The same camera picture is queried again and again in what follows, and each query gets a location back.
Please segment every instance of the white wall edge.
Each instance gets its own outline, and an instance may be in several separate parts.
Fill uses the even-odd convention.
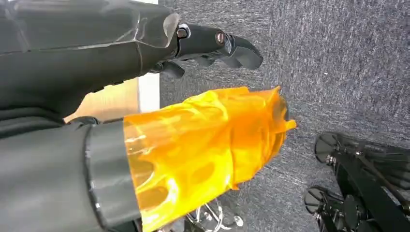
[[[158,4],[158,0],[138,0]],[[160,74],[148,73],[138,78],[138,110],[140,113],[160,109]]]

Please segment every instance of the gray carpet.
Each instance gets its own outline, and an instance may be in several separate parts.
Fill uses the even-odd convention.
[[[247,232],[315,232],[303,207],[307,187],[337,191],[313,155],[322,131],[410,148],[410,7],[405,0],[162,0],[184,22],[251,40],[265,60],[256,71],[184,64],[161,78],[161,105],[208,89],[281,85],[298,128],[253,180],[220,197]]]

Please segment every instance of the clear plastic film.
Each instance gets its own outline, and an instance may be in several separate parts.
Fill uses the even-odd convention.
[[[167,47],[179,16],[132,0],[0,0],[0,55],[138,41]]]

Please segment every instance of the wooden surface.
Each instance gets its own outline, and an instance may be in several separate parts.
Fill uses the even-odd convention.
[[[94,116],[101,121],[138,113],[138,79],[134,78],[116,86],[106,86],[89,93],[78,110],[65,118],[69,121],[79,116]]]

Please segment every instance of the prosthetic hand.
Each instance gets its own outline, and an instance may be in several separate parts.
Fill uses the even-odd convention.
[[[278,89],[214,90],[102,124],[63,118],[84,96],[173,61],[256,69],[258,50],[127,0],[0,1],[1,231],[99,232],[136,218],[155,230],[263,167],[282,145]]]

